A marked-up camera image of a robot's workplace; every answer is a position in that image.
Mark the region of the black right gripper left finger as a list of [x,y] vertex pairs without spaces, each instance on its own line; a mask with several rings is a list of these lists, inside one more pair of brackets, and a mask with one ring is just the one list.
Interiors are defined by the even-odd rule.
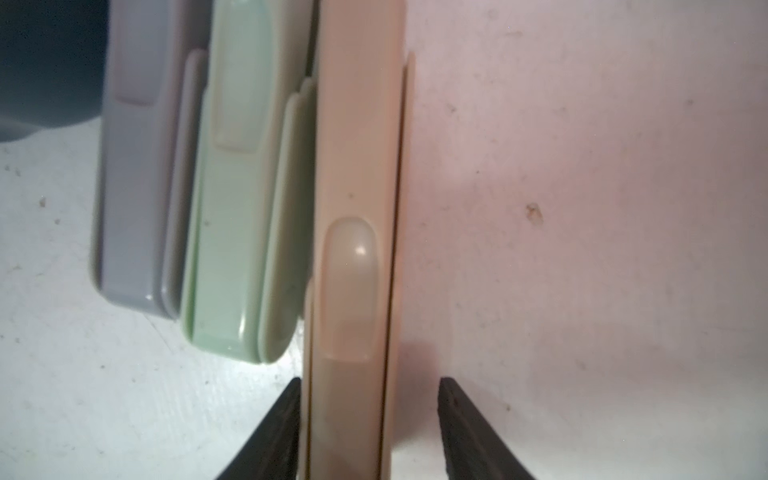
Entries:
[[218,479],[296,479],[300,413],[301,379],[295,377]]

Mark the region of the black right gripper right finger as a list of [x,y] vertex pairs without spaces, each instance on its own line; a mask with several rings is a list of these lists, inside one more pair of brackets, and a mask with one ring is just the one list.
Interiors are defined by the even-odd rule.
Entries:
[[449,479],[535,479],[452,377],[440,379],[437,412]]

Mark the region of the mint green pliers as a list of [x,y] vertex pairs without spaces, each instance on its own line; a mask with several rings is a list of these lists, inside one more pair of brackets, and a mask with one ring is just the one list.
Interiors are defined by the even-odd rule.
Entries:
[[312,258],[314,1],[218,1],[181,299],[196,347],[268,364],[303,315]]

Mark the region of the beige pliers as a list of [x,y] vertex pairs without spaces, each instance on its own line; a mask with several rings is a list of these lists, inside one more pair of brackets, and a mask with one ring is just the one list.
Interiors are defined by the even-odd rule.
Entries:
[[319,9],[312,278],[299,475],[391,471],[400,170],[414,59],[402,1]]

